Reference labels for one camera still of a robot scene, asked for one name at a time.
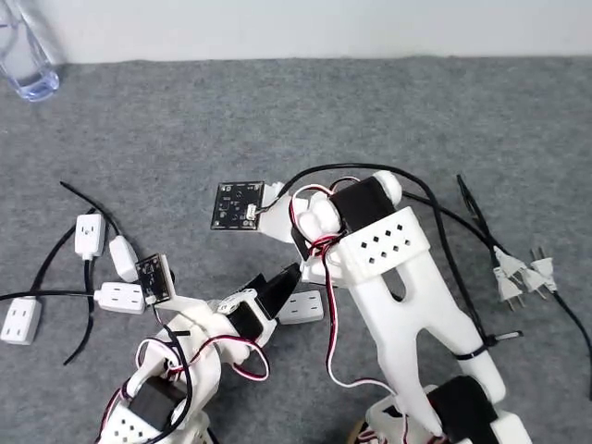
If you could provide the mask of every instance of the black cord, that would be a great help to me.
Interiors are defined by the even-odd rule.
[[[493,249],[496,246],[496,240],[494,239],[493,235],[491,234],[491,230],[489,229],[489,225],[483,216],[483,212],[477,203],[477,200],[469,190],[469,187],[466,186],[464,183],[463,177],[458,174],[456,176],[456,180],[459,184],[459,188],[461,189],[462,199],[464,200],[464,205],[466,206],[471,218],[475,222],[475,224],[479,227],[485,239],[487,240],[487,248],[489,249],[489,255],[491,257],[491,264],[496,267],[500,265],[498,258],[496,257],[495,251]]]
[[[404,191],[403,192],[403,196],[405,196],[405,197],[407,197],[409,199],[412,199],[414,201],[417,201],[420,204],[424,204],[424,205],[428,205],[428,206],[433,206],[432,203],[430,203],[429,200],[427,200],[425,197],[418,196],[417,194],[413,194],[412,192]],[[481,242],[483,242],[483,244],[486,247],[489,248],[489,241],[488,241],[488,239],[483,235],[483,233],[481,231],[479,231],[477,228],[475,228],[473,225],[471,225],[470,222],[464,220],[462,217],[460,217],[459,215],[457,215],[456,213],[454,213],[452,210],[449,210],[445,206],[442,206],[441,205],[440,206],[440,211],[442,212],[443,215],[446,215],[446,216],[450,217],[452,220],[454,220],[455,222],[458,222],[460,225],[462,225],[463,227],[465,227],[466,229],[468,229],[469,231],[471,231],[471,233],[476,238],[478,238]],[[498,247],[504,253],[508,254],[508,251],[504,248],[504,246],[501,245],[493,237],[491,238],[491,241],[494,242],[494,244],[495,244],[496,247]]]
[[[588,335],[586,328],[582,324],[582,321],[580,321],[580,319],[577,317],[577,315],[574,313],[574,311],[569,307],[567,302],[561,297],[559,292],[555,290],[552,292],[552,294],[553,294],[553,297],[555,298],[555,300],[557,301],[557,303],[563,309],[563,311],[568,316],[570,316],[570,318],[573,320],[573,323],[576,324],[576,326],[579,328],[580,332],[582,332],[582,336],[584,337],[584,341],[586,342],[586,346],[588,348],[588,355],[589,355],[588,357],[590,359],[590,389],[589,389],[589,393],[588,393],[588,398],[592,401],[592,341],[590,340],[590,336]]]
[[[386,170],[391,173],[397,174],[399,176],[403,176],[404,178],[414,182],[425,192],[425,195],[427,196],[427,199],[431,203],[432,209],[434,211],[434,218],[436,219],[436,225],[438,227],[438,234],[440,237],[440,243],[442,245],[442,250],[444,251],[444,253],[446,255],[446,259],[448,260],[450,270],[452,271],[452,274],[454,275],[454,279],[455,279],[456,284],[459,288],[459,291],[462,295],[462,298],[463,298],[464,303],[467,307],[467,310],[469,311],[469,315],[473,319],[473,322],[475,323],[475,327],[476,327],[481,339],[487,344],[492,343],[491,338],[489,338],[487,336],[485,328],[483,327],[481,317],[479,316],[479,313],[475,309],[475,304],[473,303],[473,300],[471,299],[471,295],[469,294],[468,289],[464,285],[464,280],[463,280],[463,276],[461,275],[461,271],[459,270],[459,267],[456,265],[456,261],[454,260],[454,255],[452,254],[452,250],[451,250],[450,245],[448,243],[448,238],[446,236],[446,229],[444,228],[444,223],[442,221],[442,212],[440,210],[440,205],[439,205],[438,199],[436,198],[436,195],[432,192],[432,190],[427,186],[427,184],[425,182],[423,182],[421,179],[419,179],[418,177],[414,176],[413,174],[408,173],[407,171],[397,168],[397,167],[394,167],[394,166],[387,166],[387,165],[381,165],[381,164],[366,164],[366,163],[352,162],[352,163],[339,163],[339,164],[326,164],[326,165],[321,165],[321,166],[313,166],[311,168],[305,169],[304,171],[301,171],[296,176],[294,176],[292,179],[288,180],[288,182],[286,182],[286,184],[279,191],[276,199],[267,207],[261,208],[260,212],[267,211],[269,208],[271,208],[284,194],[286,194],[288,192],[288,190],[298,180],[304,178],[305,176],[311,175],[311,174],[319,172],[319,171],[327,171],[327,170],[332,170],[332,169],[346,169],[346,168]]]
[[[97,211],[103,215],[103,217],[105,218],[105,220],[107,221],[107,223],[111,227],[113,227],[113,230],[115,231],[115,234],[117,234],[118,236],[121,234],[121,230],[119,229],[119,226],[117,225],[117,223],[115,222],[115,220],[113,219],[113,217],[105,210],[104,207],[102,207],[100,204],[98,204],[96,201],[94,201],[93,199],[91,199],[86,194],[83,194],[82,192],[80,192],[77,189],[75,189],[69,183],[60,180],[59,184],[62,187],[64,187],[66,190],[73,192],[78,197],[80,197],[82,200],[86,201],[87,203],[89,203],[90,205],[92,205],[94,208],[96,208]]]
[[[88,294],[94,294],[93,270],[94,260],[84,261],[84,289]],[[82,336],[82,339],[80,340],[80,343],[78,344],[76,349],[74,349],[72,354],[70,354],[69,357],[66,358],[66,361],[64,361],[63,365],[70,364],[72,361],[74,361],[74,359],[78,357],[79,354],[81,354],[84,351],[86,344],[88,344],[89,339],[91,338],[91,333],[93,333],[94,296],[88,296],[86,298],[86,302],[88,304],[88,317],[86,318],[86,329],[84,330],[84,335]]]
[[[166,331],[166,333],[168,334],[168,337],[170,338],[171,342],[173,343],[172,344],[173,347],[175,347],[179,352],[179,358],[181,360],[181,365],[183,366],[183,372],[185,374],[185,381],[187,383],[187,396],[185,399],[185,405],[183,406],[183,410],[181,411],[179,418],[177,418],[177,420],[174,423],[168,425],[165,428],[165,430],[160,432],[160,434],[158,434],[156,437],[147,440],[144,444],[155,444],[156,442],[162,441],[163,439],[168,437],[171,433],[173,433],[175,430],[177,430],[177,427],[179,427],[181,425],[181,423],[187,417],[187,414],[189,413],[189,409],[191,408],[191,402],[193,400],[193,385],[191,384],[191,372],[190,372],[189,364],[187,364],[187,358],[185,357],[185,352],[183,351],[183,348],[181,347],[181,344],[179,342],[179,338],[173,332],[173,330],[171,330],[169,328],[169,326],[167,324],[164,324],[160,320],[160,316],[158,316],[158,312],[156,311],[156,307],[153,306],[153,310],[154,310],[154,316],[156,317],[156,321]]]
[[[0,296],[1,301],[10,301],[11,299],[25,298],[27,296],[71,296],[80,298],[84,296],[93,296],[86,291],[78,290],[38,290],[38,291],[19,291],[17,293],[8,293]]]
[[[92,213],[94,213],[94,211],[95,211],[94,208],[91,208],[89,211],[86,212],[86,214],[91,215]],[[41,286],[43,284],[43,280],[45,279],[45,274],[47,273],[49,266],[52,264],[52,262],[54,262],[54,259],[56,258],[57,253],[62,249],[62,247],[66,244],[66,242],[72,237],[72,235],[74,234],[74,231],[76,231],[76,224],[74,224],[68,231],[66,231],[66,233],[64,233],[64,236],[62,236],[60,238],[60,240],[57,241],[57,244],[54,246],[54,248],[52,248],[51,252],[49,252],[49,254],[47,254],[47,257],[45,257],[45,260],[41,264],[41,267],[39,268],[39,271],[37,272],[37,275],[35,276],[35,279],[33,280],[33,283],[31,285],[31,291],[37,291],[41,288]]]

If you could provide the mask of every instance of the white power strip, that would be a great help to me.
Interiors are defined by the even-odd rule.
[[[277,314],[279,323],[304,324],[320,321],[324,316],[321,293],[318,290],[294,293]]]
[[[346,280],[364,282],[429,250],[429,241],[411,207],[343,238],[337,251]]]
[[[0,339],[9,344],[31,345],[41,318],[41,303],[35,298],[17,298],[8,308]]]

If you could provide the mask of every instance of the clear plastic bottle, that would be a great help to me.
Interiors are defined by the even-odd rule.
[[[54,94],[59,78],[17,0],[0,0],[0,69],[17,94],[40,102]]]

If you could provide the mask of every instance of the white cable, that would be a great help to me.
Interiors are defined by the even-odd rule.
[[[146,338],[142,342],[140,342],[140,345],[138,346],[138,349],[136,350],[135,363],[138,368],[140,368],[142,366],[142,364],[140,364],[140,355],[142,354],[142,347],[147,344],[154,344],[157,347],[159,347],[163,352],[165,352],[164,355],[167,357],[167,359],[169,359],[170,353],[173,353],[173,356],[175,356],[175,361],[176,361],[175,366],[178,367],[181,365],[181,360],[179,358],[179,354],[176,351],[167,347],[165,344],[162,343],[162,341],[160,339]]]
[[[407,444],[407,433],[409,431],[409,418],[405,413],[403,413],[402,417],[403,422],[403,431],[401,433],[401,444]]]
[[[386,391],[388,391],[394,398],[397,397],[397,393],[389,387],[386,383],[379,381],[377,379],[373,379],[370,377],[363,377],[361,379],[355,380],[350,383],[342,382],[338,380],[335,375],[333,374],[333,356],[335,354],[335,350],[337,348],[337,337],[339,334],[339,315],[337,311],[337,300],[335,298],[335,292],[333,290],[333,285],[331,284],[331,275],[328,270],[327,266],[327,256],[328,251],[323,253],[323,266],[325,267],[326,279],[327,279],[327,297],[329,299],[329,304],[331,306],[331,311],[333,312],[333,335],[332,340],[329,341],[329,350],[327,354],[327,372],[329,373],[329,377],[333,380],[335,384],[338,386],[344,387],[345,389],[353,389],[355,387],[360,387],[364,384],[372,384],[375,386],[379,386]]]
[[[247,374],[241,368],[239,368],[237,365],[232,365],[232,370],[234,370],[238,375],[241,375],[242,377],[245,377],[251,381],[255,381],[255,382],[266,381],[269,378],[269,362],[267,361],[267,358],[265,357],[265,355],[263,354],[263,352],[261,350],[255,348],[255,347],[253,347],[253,349],[257,352],[257,354],[261,358],[261,361],[263,362],[263,365],[265,367],[265,375],[264,376],[253,376],[252,374]]]
[[[251,381],[256,381],[256,382],[263,382],[265,380],[267,380],[269,378],[269,374],[270,374],[270,370],[269,370],[269,361],[267,360],[267,357],[265,356],[265,353],[263,352],[263,350],[261,349],[261,347],[259,347],[257,344],[255,344],[254,342],[245,339],[245,338],[241,338],[241,337],[231,337],[231,336],[227,336],[227,335],[222,335],[220,337],[213,337],[210,338],[208,341],[208,345],[206,347],[210,347],[215,345],[217,342],[220,342],[222,340],[234,340],[236,342],[240,342],[241,344],[246,345],[247,347],[249,347],[251,350],[255,350],[257,352],[257,354],[259,355],[259,357],[261,358],[261,361],[263,362],[264,368],[265,368],[265,374],[262,376],[258,376],[255,374],[252,374],[251,372],[248,372],[246,370],[241,369],[240,367],[238,367],[236,364],[233,364],[232,370],[234,370],[237,374],[241,375],[242,377],[245,377]],[[193,358],[189,361],[189,366],[192,366],[193,364],[195,364],[199,357],[200,357],[200,352],[198,352],[198,354],[196,356],[193,356]],[[180,364],[178,364],[177,366],[171,366],[169,367],[169,370],[172,372],[178,372],[179,370],[182,370],[182,366],[180,366]]]

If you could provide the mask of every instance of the power cord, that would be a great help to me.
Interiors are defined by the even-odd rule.
[[[8,293],[0,296],[1,301],[10,301],[11,299],[24,298],[26,296],[70,296],[74,298],[93,296],[86,291],[78,290],[38,290],[38,291],[19,291],[16,293]]]
[[[80,340],[80,343],[74,349],[72,354],[64,361],[63,365],[68,365],[74,359],[81,354],[84,349],[86,348],[86,344],[88,343],[89,339],[91,338],[91,333],[93,333],[93,326],[94,326],[94,285],[93,285],[93,269],[94,269],[94,260],[87,260],[84,261],[84,290],[92,294],[86,298],[86,302],[88,304],[88,317],[86,320],[86,329],[84,330],[84,335]]]
[[[551,294],[555,298],[555,301],[557,301],[559,306],[563,309],[563,311],[568,316],[570,316],[573,323],[578,327],[578,329],[582,333],[582,336],[584,337],[584,341],[586,342],[586,347],[588,348],[588,358],[590,360],[590,388],[588,391],[588,398],[592,401],[592,341],[590,340],[590,335],[588,335],[588,332],[586,331],[584,324],[582,324],[582,321],[577,317],[577,315],[570,308],[570,306],[567,304],[567,302],[561,297],[559,292],[555,290]]]

